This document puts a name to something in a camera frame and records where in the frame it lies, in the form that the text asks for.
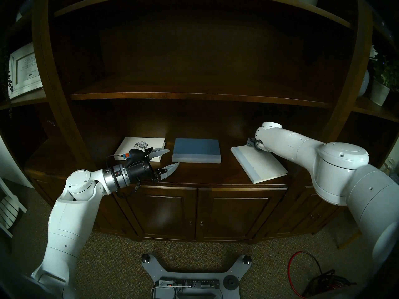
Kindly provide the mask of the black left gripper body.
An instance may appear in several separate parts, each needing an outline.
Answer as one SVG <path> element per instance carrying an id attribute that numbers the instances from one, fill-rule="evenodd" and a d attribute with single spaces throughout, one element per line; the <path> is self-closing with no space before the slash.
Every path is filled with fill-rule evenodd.
<path id="1" fill-rule="evenodd" d="M 127 163 L 127 174 L 130 184 L 135 184 L 141 180 L 155 179 L 155 172 L 147 160 L 129 161 Z"/>

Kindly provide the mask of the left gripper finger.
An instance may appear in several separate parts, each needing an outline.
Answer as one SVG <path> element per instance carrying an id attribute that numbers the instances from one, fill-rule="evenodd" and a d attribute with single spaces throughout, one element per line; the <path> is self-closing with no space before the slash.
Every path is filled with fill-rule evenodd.
<path id="1" fill-rule="evenodd" d="M 144 160 L 152 161 L 155 159 L 156 161 L 160 161 L 160 156 L 169 152 L 170 150 L 165 148 L 148 148 L 144 150 Z"/>
<path id="2" fill-rule="evenodd" d="M 170 164 L 168 166 L 165 166 L 163 168 L 156 168 L 154 170 L 154 176 L 153 176 L 153 181 L 162 181 L 166 179 L 167 177 L 171 176 L 172 173 L 178 168 L 179 162 Z"/>

